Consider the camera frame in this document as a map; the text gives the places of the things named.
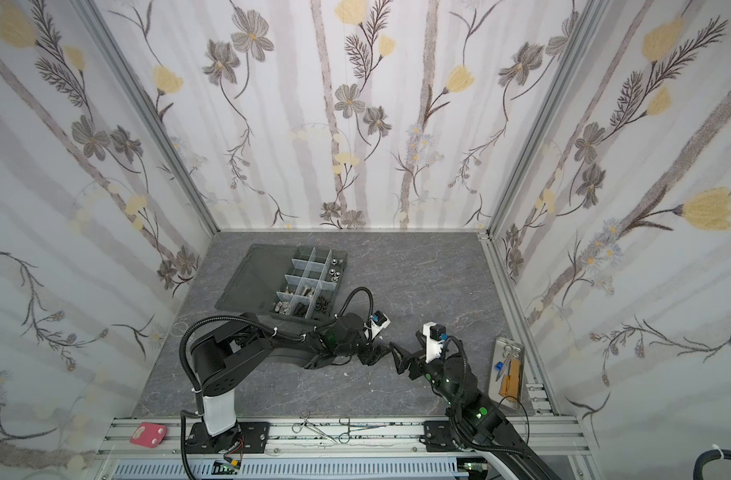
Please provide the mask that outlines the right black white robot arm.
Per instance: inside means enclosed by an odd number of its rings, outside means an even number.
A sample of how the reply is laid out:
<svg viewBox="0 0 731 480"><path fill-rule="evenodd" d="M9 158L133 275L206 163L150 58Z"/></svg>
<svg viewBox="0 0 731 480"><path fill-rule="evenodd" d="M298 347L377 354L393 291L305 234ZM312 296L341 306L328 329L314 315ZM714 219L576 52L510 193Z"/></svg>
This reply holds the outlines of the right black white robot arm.
<svg viewBox="0 0 731 480"><path fill-rule="evenodd" d="M447 402L445 416L457 448L485 457L505 479L559 477L519 435L499 403L477 387L477 376L459 338L449 336L435 358L429 358L425 350L411 353L395 343L389 349L399 374L427 380L433 393Z"/></svg>

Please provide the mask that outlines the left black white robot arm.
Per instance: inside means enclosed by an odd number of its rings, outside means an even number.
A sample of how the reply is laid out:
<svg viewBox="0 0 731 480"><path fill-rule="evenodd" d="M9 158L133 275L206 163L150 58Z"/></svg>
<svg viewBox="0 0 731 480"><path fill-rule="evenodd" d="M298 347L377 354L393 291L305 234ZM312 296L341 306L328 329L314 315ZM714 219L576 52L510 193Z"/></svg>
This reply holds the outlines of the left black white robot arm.
<svg viewBox="0 0 731 480"><path fill-rule="evenodd" d="M351 291L332 320L299 333L269 326L249 313L196 321L178 348L196 402L194 411L180 413L182 432L193 419L208 441L237 437L235 390L258 367L279 363L319 370L353 359L373 366L389 353L377 338L390 325L389 316L375 309L373 292L363 286Z"/></svg>

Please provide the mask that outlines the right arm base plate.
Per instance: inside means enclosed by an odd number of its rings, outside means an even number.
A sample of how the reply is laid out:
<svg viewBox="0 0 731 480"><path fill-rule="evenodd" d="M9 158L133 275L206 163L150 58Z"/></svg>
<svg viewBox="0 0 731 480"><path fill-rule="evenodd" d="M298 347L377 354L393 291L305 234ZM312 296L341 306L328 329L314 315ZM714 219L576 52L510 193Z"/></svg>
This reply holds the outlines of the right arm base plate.
<svg viewBox="0 0 731 480"><path fill-rule="evenodd" d="M423 434L419 442L429 453L460 452L461 447L453 438L449 420L427 420L423 422Z"/></svg>

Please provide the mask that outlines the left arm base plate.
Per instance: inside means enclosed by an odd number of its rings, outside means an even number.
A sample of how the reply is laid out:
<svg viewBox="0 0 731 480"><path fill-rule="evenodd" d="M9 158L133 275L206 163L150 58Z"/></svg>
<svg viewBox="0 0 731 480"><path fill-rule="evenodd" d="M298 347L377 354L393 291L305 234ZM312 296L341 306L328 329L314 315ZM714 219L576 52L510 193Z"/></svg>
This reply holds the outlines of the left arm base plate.
<svg viewBox="0 0 731 480"><path fill-rule="evenodd" d="M238 422L216 436L210 435L203 421L198 421L185 436L187 454L263 454L269 440L270 422Z"/></svg>

